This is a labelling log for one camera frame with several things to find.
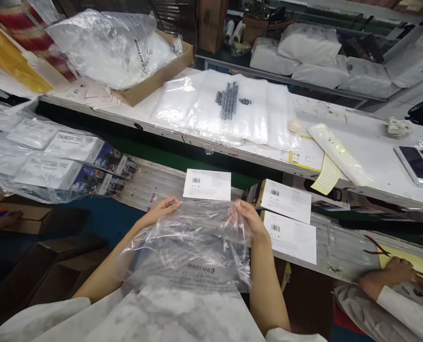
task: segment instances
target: white bag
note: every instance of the white bag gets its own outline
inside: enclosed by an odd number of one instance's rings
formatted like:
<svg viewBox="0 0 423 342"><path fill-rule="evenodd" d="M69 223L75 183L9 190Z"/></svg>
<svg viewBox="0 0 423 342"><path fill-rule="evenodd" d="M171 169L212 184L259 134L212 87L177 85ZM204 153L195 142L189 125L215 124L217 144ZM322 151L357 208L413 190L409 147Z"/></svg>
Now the white bag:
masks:
<svg viewBox="0 0 423 342"><path fill-rule="evenodd" d="M282 33L278 53L301 63L323 65L332 62L340 49L335 29L295 23Z"/></svg>
<svg viewBox="0 0 423 342"><path fill-rule="evenodd" d="M410 88L423 81L423 35L385 64L393 83Z"/></svg>
<svg viewBox="0 0 423 342"><path fill-rule="evenodd" d="M346 64L350 79L341 84L339 89L379 98L389 98L400 90L392 83L381 64L355 57L347 57Z"/></svg>
<svg viewBox="0 0 423 342"><path fill-rule="evenodd" d="M293 72L292 79L334 89L350 79L346 57L337 55L335 60L323 66L300 64Z"/></svg>
<svg viewBox="0 0 423 342"><path fill-rule="evenodd" d="M257 38L252 50L250 67L279 75L291 75L299 63L278 54L278 46L279 42L275 39Z"/></svg>

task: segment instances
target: crumpled plastic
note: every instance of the crumpled plastic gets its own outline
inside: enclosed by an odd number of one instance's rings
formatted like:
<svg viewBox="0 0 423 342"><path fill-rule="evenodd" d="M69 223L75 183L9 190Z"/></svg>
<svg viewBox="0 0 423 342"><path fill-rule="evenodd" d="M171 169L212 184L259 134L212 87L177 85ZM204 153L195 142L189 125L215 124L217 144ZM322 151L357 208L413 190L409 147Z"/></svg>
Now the crumpled plastic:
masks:
<svg viewBox="0 0 423 342"><path fill-rule="evenodd" d="M47 28L81 76L125 90L177 57L153 15L87 9Z"/></svg>

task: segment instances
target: white cloth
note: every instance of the white cloth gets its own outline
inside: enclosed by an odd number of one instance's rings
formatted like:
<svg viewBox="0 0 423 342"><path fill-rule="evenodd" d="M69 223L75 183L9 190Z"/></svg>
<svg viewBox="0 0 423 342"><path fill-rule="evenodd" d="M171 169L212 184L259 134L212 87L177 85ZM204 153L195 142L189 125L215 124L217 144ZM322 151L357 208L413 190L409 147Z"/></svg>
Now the white cloth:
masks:
<svg viewBox="0 0 423 342"><path fill-rule="evenodd" d="M292 75L299 62L278 54L279 41L271 38L257 38L251 51L250 67L274 74Z"/></svg>
<svg viewBox="0 0 423 342"><path fill-rule="evenodd" d="M400 90L392 83L381 64L355 57L347 57L346 64L350 79L341 84L339 89L379 98L389 98Z"/></svg>
<svg viewBox="0 0 423 342"><path fill-rule="evenodd" d="M35 305L0 327L0 342L246 341L264 338L239 294L198 294L146 286L120 288L90 305L87 298ZM270 330L267 342L325 342L320 335Z"/></svg>
<svg viewBox="0 0 423 342"><path fill-rule="evenodd" d="M346 57L337 55L336 59L322 66L300 64L295 68L292 79L334 89L350 79Z"/></svg>
<svg viewBox="0 0 423 342"><path fill-rule="evenodd" d="M295 23L282 33L278 53L301 63L323 65L332 62L340 49L334 28Z"/></svg>

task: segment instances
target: white sack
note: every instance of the white sack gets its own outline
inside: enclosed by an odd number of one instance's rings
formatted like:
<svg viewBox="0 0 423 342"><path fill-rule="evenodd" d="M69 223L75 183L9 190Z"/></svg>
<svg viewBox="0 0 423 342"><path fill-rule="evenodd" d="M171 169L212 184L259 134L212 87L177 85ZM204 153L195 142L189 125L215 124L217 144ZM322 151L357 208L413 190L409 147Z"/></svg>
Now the white sack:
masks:
<svg viewBox="0 0 423 342"><path fill-rule="evenodd" d="M323 65L333 61L340 49L335 29L295 23L282 33L278 53L301 63Z"/></svg>

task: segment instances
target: poly bag with caution text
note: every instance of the poly bag with caution text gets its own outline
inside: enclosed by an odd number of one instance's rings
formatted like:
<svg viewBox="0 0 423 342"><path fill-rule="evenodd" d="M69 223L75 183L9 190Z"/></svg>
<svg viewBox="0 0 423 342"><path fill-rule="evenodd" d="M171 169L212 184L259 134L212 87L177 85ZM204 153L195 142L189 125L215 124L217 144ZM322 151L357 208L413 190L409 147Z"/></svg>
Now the poly bag with caution text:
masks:
<svg viewBox="0 0 423 342"><path fill-rule="evenodd" d="M247 292L249 242L234 203L185 199L132 239L118 259L120 280L136 289Z"/></svg>

